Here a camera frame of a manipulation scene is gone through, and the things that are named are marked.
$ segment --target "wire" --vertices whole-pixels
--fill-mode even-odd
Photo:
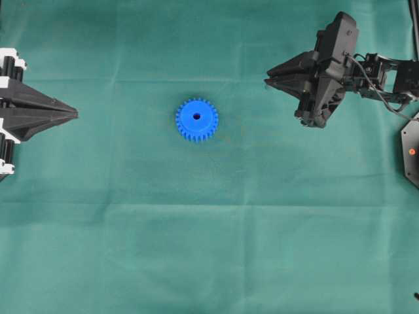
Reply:
[[[356,58],[356,57],[361,57],[364,60],[366,60],[366,58],[362,54],[354,54],[354,58]]]
[[[401,118],[404,118],[404,119],[406,119],[408,121],[416,121],[416,122],[419,122],[419,118],[411,118],[409,116],[406,116],[406,115],[400,113],[400,111],[402,111],[406,107],[407,104],[402,104],[400,106],[400,108],[398,108],[398,109],[394,109],[392,106],[390,106],[390,104],[384,99],[384,97],[382,97],[382,95],[380,94],[380,92],[377,90],[377,87],[375,87],[375,85],[373,84],[373,82],[371,82],[371,79],[368,77],[367,73],[365,72],[364,67],[354,58],[355,56],[352,57],[349,54],[347,54],[346,56],[349,59],[351,59],[359,67],[359,69],[361,70],[363,76],[365,77],[365,79],[367,80],[367,82],[370,84],[370,86],[373,88],[373,90],[377,93],[377,96],[384,103],[384,105],[386,106],[387,110],[389,110],[390,112],[392,112],[392,113],[396,114],[397,116],[400,116]]]

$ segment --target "blue gear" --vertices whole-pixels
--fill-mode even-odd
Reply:
[[[205,99],[189,99],[177,110],[176,125],[185,139],[194,142],[205,141],[217,130],[217,109]]]

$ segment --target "black plastic part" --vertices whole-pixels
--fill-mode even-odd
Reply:
[[[418,0],[408,0],[410,16],[412,17],[413,22],[413,42],[414,42],[414,52],[416,54],[416,60],[419,60],[419,1]]]
[[[0,88],[0,118],[3,128],[20,141],[78,117],[76,109],[23,84],[24,70],[15,66],[13,57],[4,58],[0,74],[9,77],[8,86]],[[13,152],[14,141],[0,133],[0,158],[12,164]],[[0,175],[0,181],[6,176]]]
[[[268,85],[299,99],[295,117],[304,126],[324,128],[346,92],[379,101],[383,97],[388,103],[399,104],[397,112],[418,100],[418,61],[367,54],[359,63],[377,91],[369,85],[361,69],[348,58],[354,53],[358,33],[355,20],[340,12],[326,30],[318,31],[313,51],[268,71]],[[397,71],[392,92],[384,90],[388,71]]]
[[[268,85],[300,100],[295,116],[303,125],[324,128],[342,101],[346,54],[354,53],[358,33],[355,20],[340,12],[326,30],[318,31],[314,50],[268,71]]]
[[[409,122],[401,130],[405,176],[419,188],[419,123]]]

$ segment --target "gear teeth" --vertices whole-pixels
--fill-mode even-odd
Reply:
[[[212,122],[209,125],[205,125],[205,133],[199,130],[195,130],[194,126],[196,125],[193,120],[189,121],[186,119],[186,121],[181,121],[181,115],[182,110],[193,101],[201,102],[201,104],[197,104],[198,106],[203,106],[202,110],[205,110],[206,113],[210,113],[212,115]],[[212,105],[208,100],[203,99],[201,97],[193,97],[189,98],[187,101],[184,101],[180,107],[176,110],[175,113],[175,123],[177,126],[177,129],[182,137],[184,137],[188,141],[193,141],[195,143],[204,142],[215,134],[215,131],[217,130],[218,123],[219,123],[219,115],[217,112],[217,109]]]

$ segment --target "green cloth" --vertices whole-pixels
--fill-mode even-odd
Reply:
[[[417,313],[405,121],[347,94],[303,128],[263,82],[340,10],[356,52],[413,57],[405,0],[4,0],[0,46],[80,118],[1,183],[0,313]],[[198,96],[199,145],[174,122]]]

